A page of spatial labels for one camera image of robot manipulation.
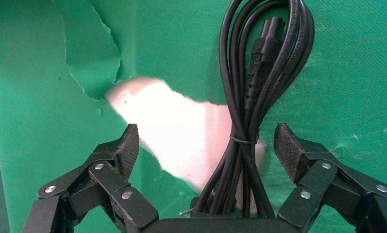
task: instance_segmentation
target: black rubber grip pad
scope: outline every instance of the black rubber grip pad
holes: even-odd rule
[[[293,182],[295,182],[299,160],[305,152],[299,140],[286,124],[281,123],[276,127],[273,138],[275,153]]]

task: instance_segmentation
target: metal prong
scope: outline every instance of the metal prong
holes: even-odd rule
[[[179,213],[179,216],[190,214],[190,213],[192,213],[194,210],[195,210],[195,208],[192,208],[192,209],[188,209],[188,210],[182,211],[182,212]]]

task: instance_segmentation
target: green fabric backdrop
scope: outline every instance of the green fabric backdrop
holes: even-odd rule
[[[92,14],[110,28],[121,56],[116,82],[153,76],[194,100],[224,103],[218,39],[230,0],[89,2]],[[294,187],[272,149],[279,122],[302,138],[321,142],[346,165],[387,183],[387,0],[306,4],[316,24],[314,48],[261,125],[260,136],[268,144],[262,178],[275,210]],[[23,228],[39,187],[80,165],[97,144],[118,138],[126,127],[104,100],[85,94],[89,87],[69,72],[67,57],[83,58],[86,51],[70,54],[66,49],[64,17],[50,0],[0,1],[0,166],[15,233]],[[79,38],[94,43],[101,37],[110,39],[104,34]],[[114,50],[109,55],[114,58]],[[100,66],[101,75],[91,81],[102,87],[106,78],[112,82],[117,62]],[[104,90],[92,91],[97,99]],[[196,195],[143,149],[131,182],[161,218],[177,216]],[[76,232],[117,230],[98,208]],[[324,208],[311,232],[353,229]]]

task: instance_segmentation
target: metal screw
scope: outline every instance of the metal screw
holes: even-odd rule
[[[129,199],[130,197],[132,196],[132,192],[131,191],[126,191],[122,194],[122,198],[123,199]]]
[[[331,165],[330,165],[330,164],[327,164],[327,163],[323,163],[323,164],[322,164],[322,167],[323,167],[323,168],[326,168],[326,169],[330,169],[330,168],[331,168]]]
[[[383,185],[378,184],[376,188],[383,193],[387,193],[387,188]]]
[[[99,169],[102,169],[102,167],[103,167],[103,164],[97,164],[97,165],[95,166],[95,169],[96,169],[96,170],[99,170]]]
[[[310,198],[310,193],[308,193],[306,191],[302,191],[301,192],[301,197],[303,197],[305,199],[309,199]]]
[[[55,190],[56,189],[56,186],[49,186],[49,187],[47,187],[46,189],[45,189],[45,193],[51,193],[51,192],[53,192],[53,190]]]

